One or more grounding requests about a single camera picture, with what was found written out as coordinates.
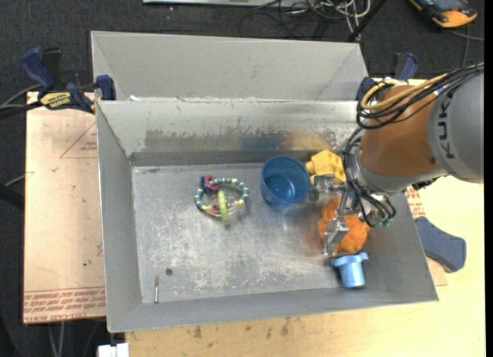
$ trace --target yellow toy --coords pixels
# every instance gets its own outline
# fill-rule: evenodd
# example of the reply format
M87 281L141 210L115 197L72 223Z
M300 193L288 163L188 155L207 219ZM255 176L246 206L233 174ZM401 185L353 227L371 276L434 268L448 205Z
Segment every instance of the yellow toy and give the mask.
M311 183L314 184L315 176L321 176L328 173L334 175L334 182L341 183L346 180L346 174L342 165L342 160L337 154L329 150L323 150L311 157L311 161L306 164L310 174Z

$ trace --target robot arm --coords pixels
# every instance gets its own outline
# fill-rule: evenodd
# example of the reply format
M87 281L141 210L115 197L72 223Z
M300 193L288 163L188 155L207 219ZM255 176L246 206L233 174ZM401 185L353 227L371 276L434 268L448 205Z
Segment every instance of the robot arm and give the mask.
M461 69L456 81L444 74L418 88L392 86L380 101L358 103L360 114L371 118L360 122L364 132L351 158L357 182L372 193L388 194L448 174L481 183L483 71ZM389 99L386 109L379 106Z
M418 86L375 83L357 103L358 128L342 155L347 201L327 225L324 253L345 233L344 214L371 227L395 215L392 194L452 175L483 182L484 63L446 72Z

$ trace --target blue cup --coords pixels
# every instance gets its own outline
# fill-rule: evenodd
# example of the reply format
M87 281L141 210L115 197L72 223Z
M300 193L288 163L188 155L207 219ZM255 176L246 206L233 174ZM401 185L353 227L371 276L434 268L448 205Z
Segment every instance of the blue cup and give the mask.
M298 160L278 156L260 171L260 190L270 205L283 206L303 200L310 190L310 175Z

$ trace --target clamp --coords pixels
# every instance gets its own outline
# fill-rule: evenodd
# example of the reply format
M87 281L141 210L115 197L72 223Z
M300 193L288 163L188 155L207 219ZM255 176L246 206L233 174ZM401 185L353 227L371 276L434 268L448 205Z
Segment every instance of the clamp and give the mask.
M79 87L75 83L68 83L65 89L55 89L60 57L59 49L42 51L41 47L35 47L28 50L21 58L21 67L31 79L40 85L38 93L40 106L45 106L50 110L75 109L94 113L95 101L84 94L87 89L98 89L100 97L97 99L116 99L115 86L108 75L98 76L95 83L87 86Z

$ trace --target beaded ring toy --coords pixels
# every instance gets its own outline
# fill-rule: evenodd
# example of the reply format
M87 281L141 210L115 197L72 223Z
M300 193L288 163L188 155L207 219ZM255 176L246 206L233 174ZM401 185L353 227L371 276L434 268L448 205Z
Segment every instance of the beaded ring toy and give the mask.
M220 185L222 184L232 184L241 188L241 196L239 198L227 197L224 191L219 189ZM211 200L211 203L206 204L205 202L203 202L203 194L210 194L214 191L217 191L217 195ZM200 186L193 196L193 200L195 201L195 205L200 210L204 210L211 216L221 217L225 221L229 218L230 214L232 214L238 207L245 203L245 200L248 198L249 194L250 191L248 190L248 187L245 185L245 183L241 180L236 179L235 177L215 178L212 175L206 175L200 178Z

